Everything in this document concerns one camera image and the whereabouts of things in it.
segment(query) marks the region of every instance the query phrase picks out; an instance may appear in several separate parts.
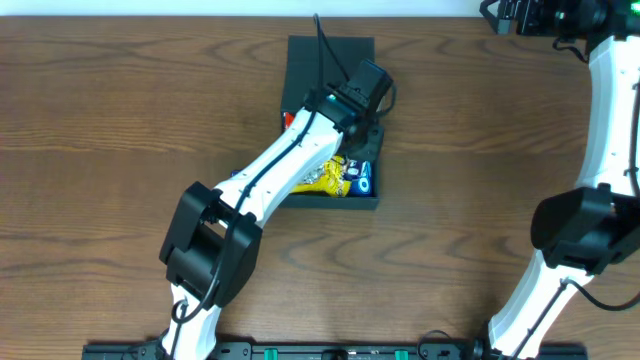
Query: black mounting rail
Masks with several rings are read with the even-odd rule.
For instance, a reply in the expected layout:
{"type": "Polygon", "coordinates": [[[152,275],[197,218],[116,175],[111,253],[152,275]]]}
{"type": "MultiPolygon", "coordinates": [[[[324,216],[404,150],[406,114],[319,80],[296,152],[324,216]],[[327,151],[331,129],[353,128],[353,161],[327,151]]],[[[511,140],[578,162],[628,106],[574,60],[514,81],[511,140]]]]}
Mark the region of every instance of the black mounting rail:
{"type": "MultiPolygon", "coordinates": [[[[166,360],[156,352],[157,343],[130,345],[86,345],[82,360],[166,360]]],[[[251,345],[246,342],[219,343],[209,360],[466,360],[471,346],[464,341],[435,341],[415,345],[251,345]]],[[[588,360],[579,345],[543,345],[537,360],[588,360]]]]}

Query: black box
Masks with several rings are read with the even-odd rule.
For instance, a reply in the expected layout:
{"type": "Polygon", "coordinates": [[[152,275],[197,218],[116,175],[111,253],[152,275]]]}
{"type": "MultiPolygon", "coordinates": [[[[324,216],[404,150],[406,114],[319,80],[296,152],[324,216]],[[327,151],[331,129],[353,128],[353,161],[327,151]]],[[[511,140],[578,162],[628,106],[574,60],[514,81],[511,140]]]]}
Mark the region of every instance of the black box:
{"type": "MultiPolygon", "coordinates": [[[[329,44],[347,73],[353,74],[364,59],[375,60],[373,38],[328,37],[329,44]]],[[[324,82],[343,82],[340,68],[323,49],[324,82]]],[[[289,36],[287,73],[280,105],[280,126],[284,130],[284,113],[295,114],[302,108],[304,96],[318,82],[318,40],[315,36],[289,36]]],[[[280,206],[289,208],[322,208],[375,210],[380,202],[379,160],[371,163],[371,196],[331,197],[326,194],[290,194],[280,206]]]]}

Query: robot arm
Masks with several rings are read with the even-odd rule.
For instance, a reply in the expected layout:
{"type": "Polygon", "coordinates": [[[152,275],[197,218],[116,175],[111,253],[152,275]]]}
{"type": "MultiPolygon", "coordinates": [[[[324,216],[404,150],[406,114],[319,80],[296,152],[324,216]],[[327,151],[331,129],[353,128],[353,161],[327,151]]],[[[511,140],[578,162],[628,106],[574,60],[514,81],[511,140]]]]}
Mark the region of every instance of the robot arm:
{"type": "Polygon", "coordinates": [[[392,82],[363,61],[346,84],[311,92],[291,127],[244,170],[213,190],[196,182],[185,191],[160,252],[174,298],[166,354],[201,360],[211,353],[222,308],[255,268],[262,228],[304,176],[338,151],[377,158],[384,129],[376,110],[392,82]],[[206,223],[219,223],[224,236],[206,223]]]}
{"type": "Polygon", "coordinates": [[[637,149],[631,146],[638,114],[640,17],[629,1],[502,0],[498,17],[481,12],[493,29],[518,34],[587,39],[592,78],[589,138],[576,190],[543,201],[531,226],[533,258],[506,306],[489,322],[493,354],[535,358],[544,334],[576,293],[610,263],[618,263],[639,243],[638,196],[633,190],[637,149]]]}
{"type": "MultiPolygon", "coordinates": [[[[276,156],[291,144],[310,120],[311,112],[302,109],[296,114],[292,126],[273,143],[260,157],[242,172],[218,184],[215,189],[222,191],[220,200],[226,204],[236,204],[240,194],[249,182],[276,156]]],[[[251,213],[260,228],[291,192],[293,187],[311,170],[331,159],[342,142],[342,133],[334,128],[334,122],[322,114],[316,114],[306,136],[281,161],[256,183],[251,197],[243,203],[241,214],[251,213]]],[[[227,222],[220,221],[224,228],[227,222]]],[[[186,313],[194,311],[200,303],[187,289],[171,285],[174,304],[187,301],[186,313]]],[[[173,352],[176,359],[206,359],[216,344],[215,327],[222,308],[214,305],[209,310],[200,311],[196,317],[182,325],[179,341],[173,352]]],[[[162,346],[170,353],[174,344],[177,324],[171,321],[169,332],[162,340],[162,346]]]]}

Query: black wire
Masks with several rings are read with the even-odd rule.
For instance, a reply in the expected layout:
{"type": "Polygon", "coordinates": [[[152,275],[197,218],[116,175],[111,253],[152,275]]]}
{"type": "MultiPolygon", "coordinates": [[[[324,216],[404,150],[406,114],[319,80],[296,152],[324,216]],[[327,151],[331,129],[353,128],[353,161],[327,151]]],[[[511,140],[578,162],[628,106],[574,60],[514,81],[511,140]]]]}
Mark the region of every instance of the black wire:
{"type": "MultiPolygon", "coordinates": [[[[189,304],[187,304],[186,300],[181,300],[178,301],[176,304],[182,303],[182,315],[181,317],[184,318],[184,315],[187,313],[187,307],[189,306],[189,304]]],[[[171,344],[171,351],[169,352],[169,359],[173,360],[173,355],[175,354],[176,351],[176,345],[178,345],[178,337],[180,336],[180,330],[182,329],[182,323],[178,323],[178,326],[176,327],[176,333],[173,336],[173,344],[171,344]]]]}
{"type": "Polygon", "coordinates": [[[585,64],[589,63],[589,60],[587,58],[585,58],[584,55],[582,55],[582,53],[580,52],[580,50],[578,50],[575,46],[565,46],[565,47],[558,47],[558,44],[560,44],[561,42],[567,42],[568,40],[565,38],[557,38],[554,42],[553,42],[553,49],[557,50],[557,51],[563,51],[563,50],[569,50],[573,53],[573,55],[575,55],[580,61],[582,61],[585,64]]]}
{"type": "MultiPolygon", "coordinates": [[[[449,334],[447,334],[446,332],[442,331],[442,330],[431,330],[431,331],[427,331],[426,334],[422,335],[422,337],[420,338],[420,340],[418,340],[418,345],[416,347],[416,352],[418,353],[418,356],[422,359],[422,360],[427,360],[427,358],[425,356],[422,355],[422,352],[420,351],[420,347],[422,347],[423,344],[426,343],[425,340],[428,340],[429,337],[431,337],[431,335],[433,334],[440,334],[443,335],[444,337],[446,337],[447,339],[451,340],[453,342],[453,338],[451,336],[449,336],[449,334]]],[[[457,344],[453,344],[453,346],[457,347],[458,350],[462,351],[463,349],[458,346],[457,344]]]]}
{"type": "Polygon", "coordinates": [[[589,300],[589,302],[591,302],[593,305],[597,306],[598,308],[602,309],[602,310],[606,310],[606,311],[624,311],[624,310],[628,310],[631,309],[632,307],[638,305],[638,303],[640,303],[640,292],[638,294],[636,294],[636,296],[634,296],[631,300],[627,301],[624,304],[620,304],[620,305],[607,305],[607,304],[603,304],[602,302],[598,301],[596,298],[593,297],[593,295],[589,294],[589,292],[587,290],[585,290],[585,288],[583,288],[582,286],[580,286],[580,284],[578,284],[577,282],[571,280],[571,279],[566,279],[564,280],[564,282],[566,284],[570,284],[576,287],[576,289],[578,289],[578,291],[580,291],[580,293],[582,295],[584,295],[585,298],[587,298],[587,300],[589,300]]]}
{"type": "Polygon", "coordinates": [[[331,57],[333,58],[333,61],[336,63],[336,65],[338,65],[338,68],[340,68],[340,72],[342,72],[342,76],[344,76],[345,80],[349,81],[349,73],[347,73],[347,70],[345,70],[340,60],[338,60],[336,53],[333,52],[331,45],[329,45],[329,40],[327,39],[327,36],[324,34],[324,30],[322,29],[322,24],[320,23],[320,18],[318,17],[318,14],[313,15],[313,19],[316,21],[316,25],[318,27],[317,29],[318,36],[322,37],[322,42],[324,42],[324,46],[329,51],[329,55],[331,55],[331,57]]]}
{"type": "Polygon", "coordinates": [[[638,197],[640,196],[640,185],[638,185],[638,165],[636,156],[638,151],[638,126],[640,122],[640,85],[635,84],[633,86],[633,89],[636,91],[636,99],[633,104],[633,118],[631,119],[629,169],[625,173],[629,174],[629,178],[631,179],[631,187],[633,187],[633,193],[636,197],[638,197]]]}
{"type": "Polygon", "coordinates": [[[193,311],[189,315],[184,316],[183,314],[182,317],[178,317],[178,307],[183,305],[183,303],[186,302],[186,300],[178,301],[171,308],[171,320],[173,320],[178,325],[185,324],[193,320],[193,318],[195,318],[196,315],[198,315],[198,313],[202,310],[202,308],[204,308],[204,304],[208,304],[213,300],[213,297],[216,294],[215,289],[218,287],[218,284],[219,284],[219,281],[218,281],[218,274],[220,273],[219,270],[220,269],[216,269],[216,272],[213,274],[213,280],[211,280],[211,285],[209,285],[209,289],[205,293],[204,298],[202,298],[202,301],[198,303],[198,306],[196,306],[196,308],[193,309],[193,311]]]}

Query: yellow snack package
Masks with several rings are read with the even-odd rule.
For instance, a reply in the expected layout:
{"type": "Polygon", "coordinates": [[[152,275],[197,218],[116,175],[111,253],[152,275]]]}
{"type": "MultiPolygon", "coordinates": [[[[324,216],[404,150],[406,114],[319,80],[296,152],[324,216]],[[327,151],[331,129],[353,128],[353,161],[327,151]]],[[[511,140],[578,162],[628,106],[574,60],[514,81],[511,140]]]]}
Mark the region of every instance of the yellow snack package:
{"type": "Polygon", "coordinates": [[[341,156],[334,156],[331,160],[318,166],[296,185],[292,194],[303,192],[324,192],[333,197],[345,197],[351,188],[351,181],[344,179],[346,161],[341,156]]]}

